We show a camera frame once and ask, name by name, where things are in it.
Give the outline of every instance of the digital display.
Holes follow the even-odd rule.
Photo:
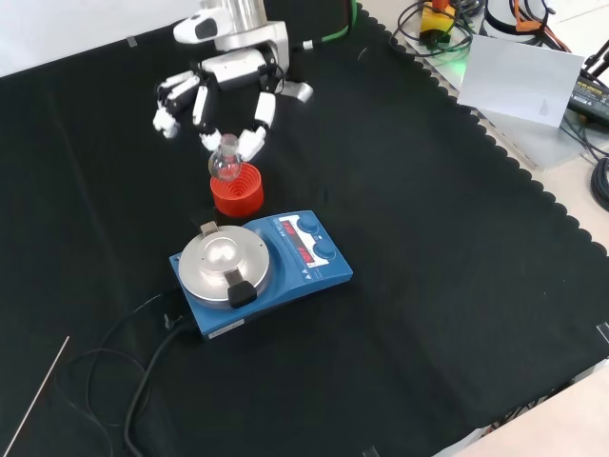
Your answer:
[[[287,233],[287,235],[292,240],[292,243],[296,247],[296,250],[298,250],[298,253],[301,254],[301,257],[303,258],[304,262],[306,264],[312,264],[313,262],[315,262],[315,260],[311,256],[311,253],[306,248],[305,243],[303,243],[301,237],[298,236],[298,233],[296,233],[296,229],[294,228],[294,226],[292,226],[292,223],[289,221],[282,221],[282,226],[284,226],[285,233]]]

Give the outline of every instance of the black power cable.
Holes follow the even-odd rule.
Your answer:
[[[131,421],[133,420],[133,416],[135,414],[135,409],[137,408],[137,405],[140,401],[142,392],[144,391],[144,389],[147,386],[147,381],[148,381],[148,378],[150,377],[150,373],[154,369],[154,366],[158,362],[159,357],[161,356],[163,351],[166,349],[166,347],[169,346],[169,344],[171,344],[171,342],[173,340],[175,340],[181,334],[187,333],[187,332],[192,332],[194,329],[196,329],[196,326],[193,323],[181,324],[181,325],[177,326],[168,336],[165,337],[165,339],[161,342],[159,347],[157,347],[157,349],[154,351],[154,355],[152,355],[152,358],[150,359],[150,363],[148,364],[148,367],[146,368],[146,373],[142,377],[142,381],[140,381],[140,385],[137,387],[137,390],[135,391],[135,395],[133,395],[133,399],[131,400],[131,405],[129,406],[129,410],[127,413],[127,418],[125,419],[125,428],[123,431],[123,438],[125,439],[125,444],[127,445],[129,450],[133,453],[133,455],[135,457],[144,457],[144,454],[142,453],[142,451],[140,449],[137,448],[137,446],[135,446],[133,444],[133,441],[131,440],[131,432],[130,432]]]
[[[592,195],[605,211],[609,211],[609,181],[607,180],[607,172],[609,172],[609,158],[603,157],[594,167],[592,178],[590,179]]]
[[[98,414],[93,410],[93,407],[91,405],[91,398],[90,398],[90,386],[91,386],[91,382],[92,382],[92,376],[93,376],[93,372],[95,370],[95,367],[97,365],[97,362],[99,360],[99,356],[100,355],[110,355],[110,356],[114,356],[114,357],[118,357],[124,360],[127,360],[129,362],[131,362],[133,365],[135,365],[138,370],[142,373],[143,376],[146,375],[146,371],[147,369],[145,368],[145,365],[141,362],[138,361],[137,359],[135,359],[133,356],[127,354],[126,352],[123,352],[122,350],[119,349],[114,349],[114,348],[105,348],[105,345],[108,343],[108,340],[111,338],[112,335],[114,335],[114,333],[116,333],[116,331],[129,319],[131,319],[134,315],[136,315],[141,309],[146,308],[147,306],[149,306],[151,303],[156,302],[158,299],[161,298],[165,298],[167,297],[170,293],[173,293],[175,291],[180,290],[179,288],[175,288],[172,290],[169,290],[167,292],[163,292],[163,293],[159,293],[158,295],[155,295],[154,297],[146,300],[140,307],[134,309],[130,314],[128,314],[127,316],[123,317],[122,319],[120,319],[119,321],[117,321],[108,332],[106,332],[106,334],[104,335],[104,337],[102,338],[102,341],[100,343],[100,346],[96,349],[91,349],[88,350],[76,357],[73,357],[72,359],[68,360],[65,364],[63,364],[63,366],[57,371],[57,373],[54,376],[53,379],[53,386],[55,388],[55,390],[57,391],[57,393],[62,397],[62,399],[75,411],[77,411],[79,414],[81,414],[83,417],[85,417],[87,420],[89,420],[92,424],[94,424],[106,437],[106,440],[108,442],[108,449],[109,449],[109,456],[113,457],[114,455],[114,449],[112,446],[112,439],[110,437],[110,434],[107,430],[107,427],[120,427],[122,424],[113,424],[113,423],[108,423],[103,421],[102,419],[100,419],[100,417],[98,416]],[[89,357],[93,357],[93,361],[91,362],[91,365],[88,369],[88,375],[87,375],[87,380],[85,383],[85,405],[86,407],[80,407],[78,404],[76,404],[74,401],[72,401],[68,395],[64,392],[63,388],[61,387],[61,384],[59,382],[59,376],[64,372],[64,370],[68,370],[70,369],[73,365],[76,365],[86,359],[88,359]],[[138,414],[142,414],[146,407],[147,407],[147,403],[149,401],[150,398],[150,391],[147,390],[146,392],[146,397],[143,399],[141,405],[138,407]]]
[[[588,149],[590,154],[597,160],[597,164],[590,177],[590,190],[599,206],[604,210],[609,211],[609,180],[607,179],[607,172],[609,171],[609,153],[597,148],[588,141],[585,125],[582,125],[580,132],[578,132],[566,116],[564,117],[564,121],[567,126],[569,126],[569,129],[575,133],[575,136],[563,127],[560,129]]]
[[[425,3],[426,2],[424,2],[424,1],[414,3],[414,4],[410,5],[408,8],[406,8],[404,11],[402,11],[400,16],[398,17],[398,28],[389,37],[389,46],[400,54],[414,55],[415,57],[435,57],[437,55],[442,55],[447,52],[459,52],[462,50],[468,50],[472,44],[472,40],[474,37],[474,31],[472,31],[469,28],[469,26],[467,25],[467,23],[462,19],[462,2],[457,2],[454,15],[450,14],[449,12],[433,8],[429,5],[426,5]],[[420,53],[411,54],[410,52],[405,52],[405,51],[399,49],[396,46],[397,43],[394,43],[394,40],[398,33],[401,33],[402,35],[404,35],[407,38],[410,38],[411,40],[418,41],[418,42],[422,41],[421,38],[413,36],[413,35],[409,34],[407,31],[405,31],[403,29],[403,26],[410,20],[410,18],[412,16],[414,16],[415,14],[417,14],[418,12],[421,12],[423,10],[432,10],[433,12],[446,16],[446,17],[452,19],[452,21],[453,21],[452,24],[450,25],[450,27],[447,30],[443,31],[442,34],[440,34],[440,36],[435,39],[435,42],[431,44],[431,46],[435,47],[437,50],[433,50],[433,51],[425,53],[425,54],[420,54]],[[450,32],[454,28],[461,30],[464,33],[465,37],[456,45],[451,45],[446,48],[441,47],[439,42],[444,37],[446,37],[446,35],[450,34]]]
[[[461,4],[461,13],[467,17],[478,14],[484,8],[485,3],[486,0],[450,0],[453,8],[456,8],[457,4]]]

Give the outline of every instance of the electronic device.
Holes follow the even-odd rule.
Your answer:
[[[204,224],[169,262],[206,339],[353,275],[312,211]]]
[[[609,127],[609,89],[589,79],[578,77],[568,108],[589,122]]]

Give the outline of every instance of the white paper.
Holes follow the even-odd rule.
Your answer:
[[[458,103],[558,127],[584,57],[474,35]]]

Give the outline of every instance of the black cloth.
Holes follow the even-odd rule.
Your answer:
[[[341,24],[321,0],[267,6],[292,40]],[[137,420],[147,455],[427,456],[606,355],[604,249],[387,38],[360,12],[348,40],[300,55],[315,94],[304,106],[279,97],[255,163],[258,216],[314,210],[353,279],[173,346]],[[151,119],[154,85],[212,50],[174,43],[171,29],[137,41],[0,80],[0,448],[66,335],[62,361],[174,287],[167,258],[211,209],[193,129],[168,142]],[[221,129],[247,127],[256,96],[225,94]],[[183,312],[174,294],[116,345],[147,360],[163,315]],[[137,377],[104,359],[93,402],[105,419],[124,416]],[[61,380],[82,403],[82,370]],[[46,388],[11,455],[108,449]]]

